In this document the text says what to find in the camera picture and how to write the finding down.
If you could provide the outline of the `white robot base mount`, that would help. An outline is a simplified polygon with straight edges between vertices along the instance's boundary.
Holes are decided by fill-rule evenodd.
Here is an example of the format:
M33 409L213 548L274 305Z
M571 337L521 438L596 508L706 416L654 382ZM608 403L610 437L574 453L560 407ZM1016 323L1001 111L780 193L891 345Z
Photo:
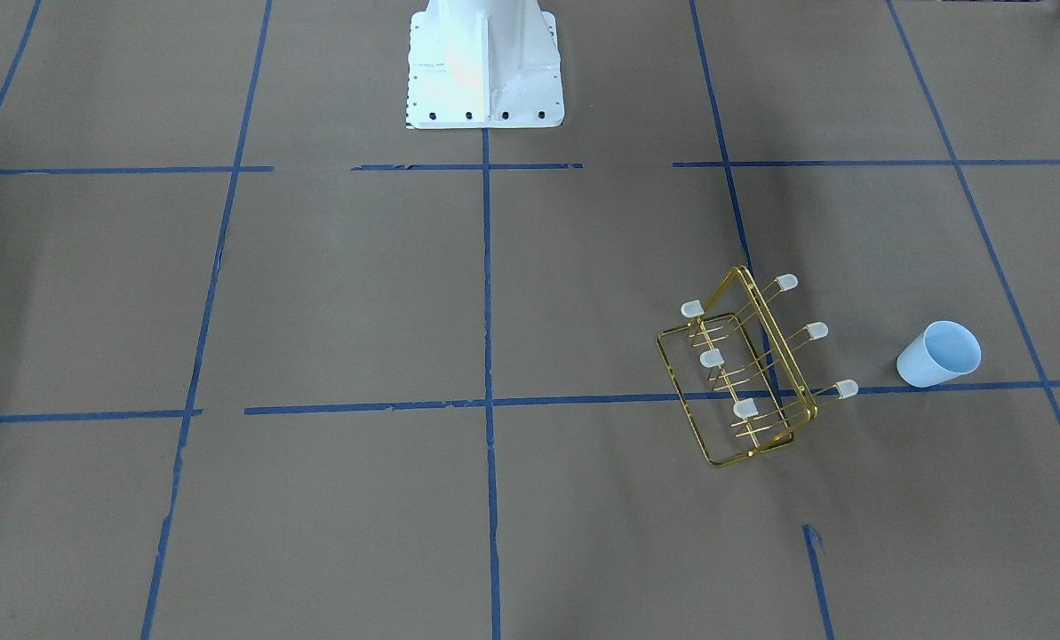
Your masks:
M429 1L410 16L407 61L408 129L565 121L558 24L538 1Z

